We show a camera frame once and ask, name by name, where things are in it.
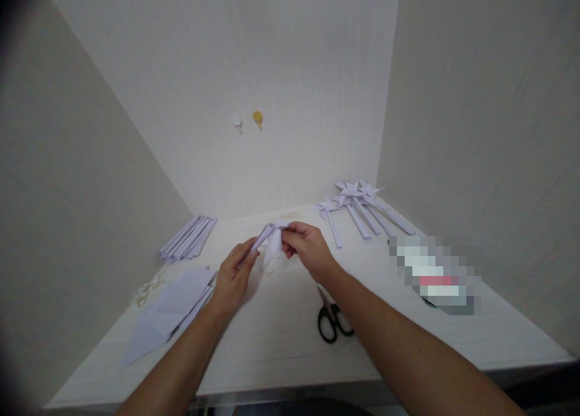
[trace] paper stick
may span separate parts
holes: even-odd
[[[183,257],[185,252],[191,246],[191,243],[195,241],[195,238],[205,229],[207,224],[210,222],[210,219],[205,219],[196,229],[192,232],[191,235],[187,237],[187,239],[183,242],[183,245],[175,252],[174,256]]]
[[[372,197],[366,197],[366,200],[368,200],[374,206],[376,206],[379,209],[381,209],[387,215],[387,217],[389,217],[392,221],[394,221],[395,224],[397,224],[398,227],[400,227],[401,229],[403,229],[409,235],[415,235],[416,232],[411,227],[409,227],[408,224],[406,224],[403,220],[401,220],[399,217],[397,217],[395,214],[393,214],[390,210],[388,210],[383,205],[381,205],[377,200],[375,200]]]
[[[326,215],[328,216],[328,222],[330,223],[330,230],[332,230],[332,235],[334,236],[334,242],[337,244],[337,249],[341,249],[343,247],[343,243],[340,240],[340,236],[338,236],[337,227],[334,225],[334,221],[332,221],[332,217],[330,216],[331,212],[326,211]]]
[[[197,246],[194,250],[194,256],[197,257],[201,253],[202,249],[204,248],[205,242],[207,241],[208,237],[210,236],[211,231],[213,230],[214,226],[218,222],[218,219],[212,219],[210,223],[205,228],[205,234],[196,241]]]
[[[204,217],[200,217],[188,230],[183,234],[183,236],[167,251],[168,256],[174,256],[174,253],[180,249],[185,240],[195,231],[195,229],[203,222]]]
[[[366,206],[366,208],[373,214],[373,217],[379,222],[381,227],[385,229],[385,233],[388,236],[388,243],[390,244],[390,240],[397,235],[393,232],[391,228],[388,227],[387,222],[381,217],[381,214],[378,211],[375,211],[372,206]]]
[[[352,217],[353,221],[355,222],[356,227],[358,228],[358,231],[361,233],[361,235],[364,238],[364,240],[365,241],[370,240],[369,233],[365,229],[365,227],[364,227],[363,222],[361,221],[361,219],[356,214],[356,211],[352,208],[352,205],[346,205],[346,208],[349,210],[350,216]]]
[[[175,247],[175,245],[181,241],[181,239],[183,238],[183,236],[185,235],[185,233],[187,231],[189,231],[193,226],[195,226],[195,224],[201,219],[201,217],[197,216],[192,218],[188,224],[186,224],[185,226],[183,226],[183,228],[177,232],[177,235],[175,235],[173,238],[171,238],[171,241],[169,241],[165,247],[163,247],[161,249],[162,252],[169,252],[171,251],[171,249],[173,249],[173,247]]]
[[[356,197],[352,197],[352,200],[354,201],[356,208],[360,211],[362,217],[365,219],[365,221],[370,226],[375,235],[380,235],[381,230],[377,227],[373,219],[370,218],[370,215],[368,214],[367,210],[363,208],[361,202],[359,202]]]

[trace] white wall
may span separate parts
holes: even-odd
[[[0,356],[41,405],[191,214],[56,7],[30,1],[0,78]]]
[[[580,356],[580,0],[399,0],[379,185]]]
[[[194,213],[376,180],[397,0],[53,1]]]

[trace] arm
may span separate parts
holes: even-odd
[[[259,255],[258,251],[252,251],[246,256],[255,241],[256,238],[251,238],[231,251],[219,269],[216,288],[208,304],[121,405],[117,415],[185,414],[213,347],[242,302]],[[238,271],[236,265],[243,259]]]
[[[294,222],[282,235],[330,293],[385,383],[411,415],[523,415],[461,354],[390,307],[335,261],[318,228]]]

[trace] forearm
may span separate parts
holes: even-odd
[[[342,269],[323,283],[411,415],[523,412],[472,363]]]
[[[117,414],[184,414],[230,316],[210,300]]]

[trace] black scissors handle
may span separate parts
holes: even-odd
[[[338,319],[338,312],[340,312],[340,308],[338,307],[338,305],[336,303],[331,304],[330,308],[332,309],[332,313],[334,314],[334,317],[337,319],[336,322],[332,320],[332,318],[330,317],[325,306],[322,306],[322,308],[318,312],[318,331],[320,332],[320,336],[322,336],[322,338],[324,339],[324,341],[327,344],[334,344],[334,342],[336,342],[338,339],[337,328],[345,336],[352,336],[353,334],[355,334],[355,331],[352,329],[350,329],[348,331],[343,329],[343,326],[340,324],[340,320]],[[330,323],[330,326],[332,327],[332,337],[331,338],[327,338],[324,335],[324,333],[322,332],[321,324],[322,324],[323,318],[328,319],[328,322]]]

